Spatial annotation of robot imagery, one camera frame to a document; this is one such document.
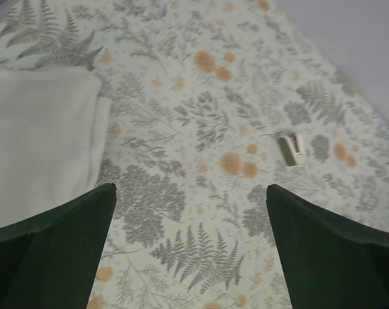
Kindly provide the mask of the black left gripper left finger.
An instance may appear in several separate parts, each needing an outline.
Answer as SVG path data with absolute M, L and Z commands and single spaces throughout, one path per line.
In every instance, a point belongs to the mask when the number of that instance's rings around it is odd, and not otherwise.
M 0 228 L 0 308 L 85 308 L 116 202 L 105 183 Z

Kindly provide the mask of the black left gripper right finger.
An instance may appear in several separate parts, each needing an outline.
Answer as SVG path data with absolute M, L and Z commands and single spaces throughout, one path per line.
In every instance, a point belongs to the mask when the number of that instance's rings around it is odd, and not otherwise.
M 293 308 L 389 308 L 389 233 L 273 184 L 267 210 Z

